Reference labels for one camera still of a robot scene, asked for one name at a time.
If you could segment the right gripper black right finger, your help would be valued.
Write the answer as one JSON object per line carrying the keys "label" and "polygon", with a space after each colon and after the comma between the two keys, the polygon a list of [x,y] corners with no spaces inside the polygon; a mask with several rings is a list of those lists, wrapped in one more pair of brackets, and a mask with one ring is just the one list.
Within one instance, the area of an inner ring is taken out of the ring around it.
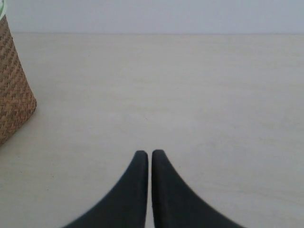
{"label": "right gripper black right finger", "polygon": [[163,150],[152,152],[152,210],[156,228],[240,228],[203,201]]}

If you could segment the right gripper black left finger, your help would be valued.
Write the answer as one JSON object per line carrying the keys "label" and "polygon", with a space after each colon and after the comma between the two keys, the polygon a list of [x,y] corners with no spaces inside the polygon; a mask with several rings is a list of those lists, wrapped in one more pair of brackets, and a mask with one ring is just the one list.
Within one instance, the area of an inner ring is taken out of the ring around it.
{"label": "right gripper black left finger", "polygon": [[143,228],[148,195],[149,163],[145,151],[136,151],[114,187],[67,228]]}

